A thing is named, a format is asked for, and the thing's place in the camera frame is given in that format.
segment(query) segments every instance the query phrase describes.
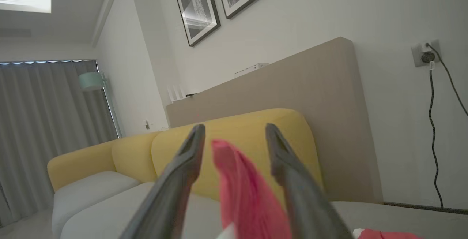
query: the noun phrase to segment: pink fabric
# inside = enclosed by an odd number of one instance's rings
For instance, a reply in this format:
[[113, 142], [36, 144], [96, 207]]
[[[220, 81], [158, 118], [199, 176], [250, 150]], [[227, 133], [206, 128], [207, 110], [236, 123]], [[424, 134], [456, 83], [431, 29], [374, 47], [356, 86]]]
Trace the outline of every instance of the pink fabric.
[[362, 231], [358, 239], [421, 239], [406, 232], [379, 232], [371, 229]]
[[290, 239], [288, 217], [252, 162], [226, 141], [211, 145], [224, 229], [234, 223], [239, 239]]

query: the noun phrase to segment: black cable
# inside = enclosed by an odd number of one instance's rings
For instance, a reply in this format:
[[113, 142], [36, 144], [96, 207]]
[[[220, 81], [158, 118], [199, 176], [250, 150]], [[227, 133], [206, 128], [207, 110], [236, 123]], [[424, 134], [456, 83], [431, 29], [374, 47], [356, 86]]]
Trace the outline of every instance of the black cable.
[[436, 151], [434, 150], [434, 143], [436, 142], [436, 127], [434, 126], [433, 117], [431, 116], [431, 112], [433, 110], [433, 104], [434, 104], [434, 83], [433, 83], [433, 71], [432, 70], [429, 71], [429, 79], [431, 80], [431, 92], [432, 92], [431, 105], [429, 107], [429, 120], [431, 121], [431, 125], [433, 126], [433, 155], [434, 155], [434, 161], [436, 162], [436, 176], [434, 178], [434, 187], [436, 187], [436, 191], [439, 196], [440, 208], [443, 209], [444, 203], [442, 201], [442, 196], [440, 195], [440, 192], [437, 187], [438, 162], [437, 162]]
[[450, 72], [448, 71], [447, 66], [445, 66], [445, 63], [443, 62], [442, 58], [440, 57], [439, 52], [436, 49], [434, 49], [434, 47], [431, 46], [431, 44], [429, 44], [429, 43], [426, 43], [426, 47], [429, 47], [429, 48], [433, 49], [433, 51], [437, 54], [437, 57], [439, 57], [440, 62], [442, 63], [442, 65], [445, 68], [445, 71], [448, 74], [448, 79], [450, 79], [450, 83], [452, 84], [452, 88], [455, 91], [455, 94], [457, 95], [458, 102], [460, 102], [460, 105], [463, 108], [463, 111], [465, 111], [465, 114], [468, 116], [468, 112], [467, 112], [465, 106], [463, 105], [463, 103], [461, 102], [461, 99], [460, 99], [460, 96], [458, 95], [457, 89], [455, 89], [455, 85], [453, 85], [452, 76], [450, 75]]

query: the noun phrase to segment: sofa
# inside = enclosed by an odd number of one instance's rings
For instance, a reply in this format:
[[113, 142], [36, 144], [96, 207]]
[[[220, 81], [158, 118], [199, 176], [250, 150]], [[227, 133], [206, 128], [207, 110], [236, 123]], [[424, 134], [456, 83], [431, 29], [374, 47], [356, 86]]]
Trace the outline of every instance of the sofa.
[[[304, 117], [291, 109], [268, 109], [204, 122], [204, 155], [182, 238], [216, 238], [221, 232], [219, 177], [211, 140], [225, 139], [256, 165], [281, 204], [283, 190], [270, 175], [265, 126], [275, 124], [316, 182], [323, 187], [316, 145]], [[55, 191], [52, 231], [56, 238], [116, 239], [145, 199], [193, 125], [116, 139], [52, 159], [47, 166]]]

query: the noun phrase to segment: gray curtain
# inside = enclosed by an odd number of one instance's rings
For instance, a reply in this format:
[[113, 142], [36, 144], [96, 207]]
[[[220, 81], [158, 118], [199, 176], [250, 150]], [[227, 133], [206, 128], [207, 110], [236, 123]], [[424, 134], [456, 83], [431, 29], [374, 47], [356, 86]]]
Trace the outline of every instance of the gray curtain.
[[95, 61], [0, 65], [0, 222], [46, 209], [50, 159], [116, 139], [103, 90], [83, 92], [78, 76]]

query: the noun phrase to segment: yellow cushion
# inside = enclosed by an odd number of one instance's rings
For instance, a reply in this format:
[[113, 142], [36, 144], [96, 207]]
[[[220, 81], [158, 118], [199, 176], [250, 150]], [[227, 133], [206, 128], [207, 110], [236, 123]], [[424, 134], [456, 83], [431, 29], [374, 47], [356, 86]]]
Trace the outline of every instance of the yellow cushion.
[[47, 164], [54, 191], [99, 172], [115, 172], [112, 145], [115, 140], [63, 154]]
[[[265, 138], [267, 123], [275, 124], [287, 139], [318, 184], [323, 187], [316, 146], [304, 117], [291, 109], [268, 109], [233, 117], [207, 121], [205, 148], [200, 175], [192, 192], [219, 201], [219, 176], [212, 162], [211, 141], [224, 139], [238, 147], [255, 165], [284, 206], [283, 189], [270, 174]], [[177, 127], [157, 135], [152, 142], [152, 161], [157, 174], [174, 157], [193, 125]]]
[[117, 172], [141, 182], [156, 180], [151, 160], [151, 143], [159, 132], [119, 139], [112, 147]]

